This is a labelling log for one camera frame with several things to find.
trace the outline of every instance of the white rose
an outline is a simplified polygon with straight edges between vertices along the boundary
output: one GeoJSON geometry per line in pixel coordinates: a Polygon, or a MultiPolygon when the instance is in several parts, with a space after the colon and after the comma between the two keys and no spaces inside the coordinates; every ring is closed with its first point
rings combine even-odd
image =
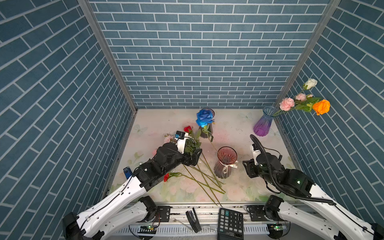
{"type": "Polygon", "coordinates": [[[305,90],[308,90],[308,89],[311,89],[314,86],[316,86],[316,84],[317,84],[317,80],[316,79],[308,78],[308,81],[306,81],[304,83],[303,87],[304,87],[305,90]]]}

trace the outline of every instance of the robotic arm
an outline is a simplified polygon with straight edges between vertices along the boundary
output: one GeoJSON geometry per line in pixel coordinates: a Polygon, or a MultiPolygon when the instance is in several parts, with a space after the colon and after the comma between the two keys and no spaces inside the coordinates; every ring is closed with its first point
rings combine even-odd
{"type": "Polygon", "coordinates": [[[353,215],[303,172],[297,169],[285,169],[280,163],[281,155],[276,157],[265,152],[260,141],[254,135],[250,137],[253,141],[251,151],[254,159],[243,161],[248,176],[263,178],[266,184],[270,183],[280,192],[299,199],[325,218],[316,217],[271,195],[264,205],[264,213],[268,219],[293,222],[327,240],[383,239],[384,228],[376,223],[369,224],[353,215]]]}
{"type": "MultiPolygon", "coordinates": [[[[253,159],[243,161],[250,178],[261,177],[268,187],[272,184],[278,191],[299,199],[312,207],[325,219],[302,211],[283,199],[271,195],[264,205],[268,219],[293,222],[329,240],[382,240],[384,229],[369,224],[342,207],[328,196],[314,181],[297,169],[285,169],[280,163],[281,155],[276,157],[265,151],[259,140],[251,135],[253,159]]],[[[147,196],[128,209],[122,210],[134,199],[144,195],[163,180],[164,175],[179,164],[196,165],[202,152],[196,149],[192,156],[184,153],[188,133],[177,131],[177,144],[165,143],[156,155],[135,169],[133,175],[113,193],[93,207],[75,215],[69,213],[63,218],[63,233],[66,240],[106,239],[113,232],[134,222],[154,219],[156,204],[147,196]]],[[[269,236],[277,239],[280,235],[269,236]]]]}
{"type": "Polygon", "coordinates": [[[197,164],[202,150],[196,149],[192,156],[184,154],[186,138],[188,133],[177,131],[177,144],[169,142],[159,147],[156,155],[136,168],[133,175],[113,193],[78,215],[73,212],[66,215],[63,218],[65,239],[106,239],[125,225],[153,220],[157,206],[149,196],[142,197],[132,207],[121,210],[160,183],[164,175],[178,165],[197,164]]]}

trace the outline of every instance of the table surface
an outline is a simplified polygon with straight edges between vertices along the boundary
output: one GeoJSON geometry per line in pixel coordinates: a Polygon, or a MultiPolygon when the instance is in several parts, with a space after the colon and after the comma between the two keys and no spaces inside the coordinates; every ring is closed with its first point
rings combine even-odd
{"type": "MultiPolygon", "coordinates": [[[[200,138],[201,148],[206,160],[213,170],[217,158],[217,151],[223,146],[229,146],[236,150],[238,154],[238,168],[232,168],[231,175],[226,179],[219,179],[225,194],[213,191],[221,203],[228,202],[266,202],[268,197],[273,194],[265,187],[265,182],[260,178],[249,178],[242,165],[242,161],[252,158],[249,138],[253,133],[253,125],[261,118],[261,109],[214,109],[215,123],[213,124],[214,140],[212,144],[208,139],[200,138]]],[[[140,163],[153,158],[158,147],[169,141],[177,130],[183,131],[184,127],[191,126],[193,131],[198,130],[196,124],[197,109],[140,109],[135,118],[132,131],[129,135],[122,158],[120,160],[117,173],[114,177],[111,191],[119,187],[126,181],[123,173],[125,167],[130,167],[133,171],[140,163]]],[[[272,122],[271,129],[265,137],[258,137],[263,146],[278,150],[283,158],[281,163],[285,168],[293,169],[293,163],[288,151],[281,139],[275,122],[272,122]]],[[[278,155],[274,151],[269,151],[273,155],[278,155]]],[[[200,157],[199,167],[202,172],[213,176],[204,164],[204,158],[200,157]]],[[[191,174],[198,180],[205,183],[201,173],[187,167],[191,174]]],[[[181,172],[190,176],[183,165],[179,165],[172,172],[181,172]]],[[[212,182],[207,180],[211,187],[215,187],[212,182]]],[[[168,203],[212,203],[207,193],[215,199],[209,188],[203,187],[193,180],[186,177],[171,177],[167,182],[162,182],[153,187],[148,195],[155,202],[168,203]]],[[[279,194],[285,200],[293,200],[283,194],[279,194]]]]}

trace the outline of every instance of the black stapler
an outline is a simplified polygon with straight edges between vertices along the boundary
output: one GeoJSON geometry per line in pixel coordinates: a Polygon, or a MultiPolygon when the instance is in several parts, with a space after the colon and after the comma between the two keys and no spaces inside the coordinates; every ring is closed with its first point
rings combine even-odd
{"type": "Polygon", "coordinates": [[[192,214],[192,211],[186,211],[185,214],[187,215],[189,224],[191,224],[192,229],[195,232],[199,232],[201,231],[201,226],[200,226],[199,220],[197,219],[195,208],[193,207],[192,210],[194,214],[192,214]]]}

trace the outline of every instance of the glass vase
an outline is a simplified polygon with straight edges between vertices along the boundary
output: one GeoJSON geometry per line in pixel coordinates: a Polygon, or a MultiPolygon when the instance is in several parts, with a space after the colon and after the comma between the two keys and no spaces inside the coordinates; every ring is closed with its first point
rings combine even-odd
{"type": "MultiPolygon", "coordinates": [[[[208,111],[210,111],[210,112],[212,113],[212,118],[215,116],[215,111],[212,110],[212,109],[210,109],[210,108],[203,108],[202,110],[208,110],[208,111]]],[[[213,134],[214,130],[213,130],[213,127],[212,127],[212,123],[209,123],[209,124],[208,124],[208,131],[209,131],[211,134],[213,134]]],[[[208,138],[209,136],[208,136],[206,133],[201,132],[200,137],[202,137],[202,138],[208,138]]]]}
{"type": "Polygon", "coordinates": [[[237,160],[237,153],[231,147],[222,147],[217,151],[218,161],[214,167],[217,177],[225,179],[231,175],[232,167],[226,166],[234,164],[237,160]]]}
{"type": "Polygon", "coordinates": [[[253,127],[253,132],[260,137],[264,137],[268,134],[271,128],[272,120],[274,119],[273,114],[278,109],[273,106],[267,106],[263,108],[263,116],[257,121],[253,127]]]}

